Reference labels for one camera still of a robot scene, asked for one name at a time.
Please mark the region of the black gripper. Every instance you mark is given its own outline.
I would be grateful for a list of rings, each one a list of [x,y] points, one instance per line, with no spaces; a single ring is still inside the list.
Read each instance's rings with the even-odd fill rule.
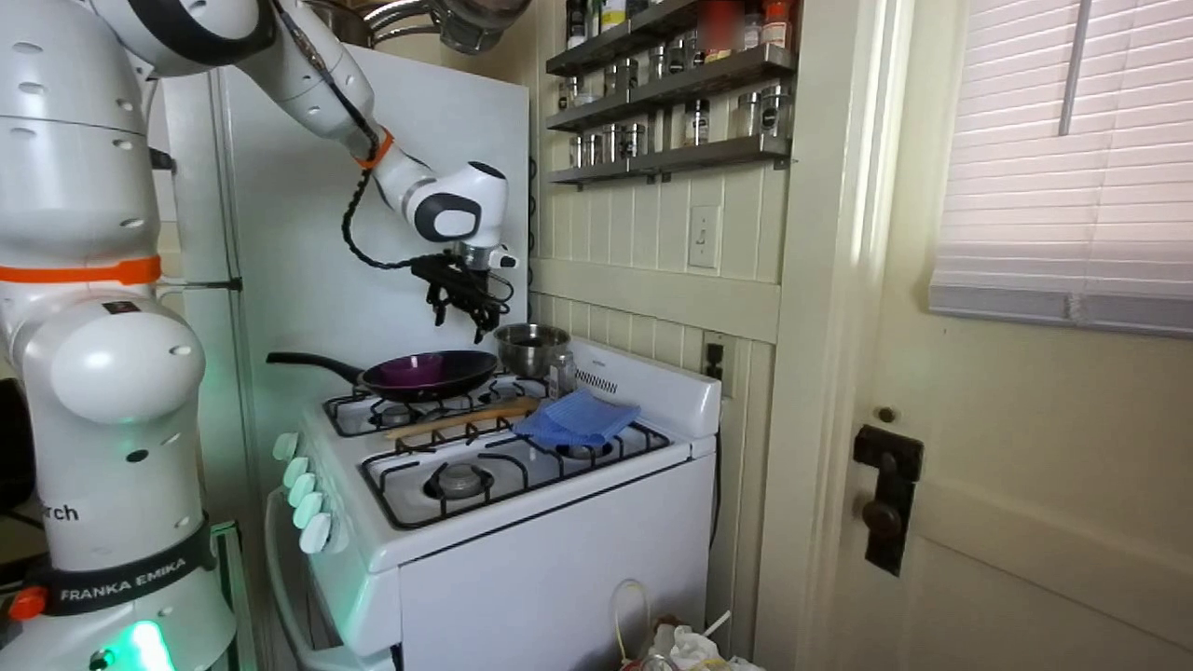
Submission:
[[[485,269],[469,269],[454,252],[423,252],[411,262],[411,271],[423,285],[423,301],[434,327],[448,311],[462,311],[472,322],[472,344],[479,344],[511,311],[515,286]]]

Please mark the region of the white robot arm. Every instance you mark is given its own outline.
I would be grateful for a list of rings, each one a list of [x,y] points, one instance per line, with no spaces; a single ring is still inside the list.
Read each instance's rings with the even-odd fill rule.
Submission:
[[[429,244],[498,244],[505,177],[432,173],[304,0],[0,0],[0,322],[47,572],[0,671],[209,671],[234,639],[200,503],[192,327],[155,301],[154,77],[246,70]]]

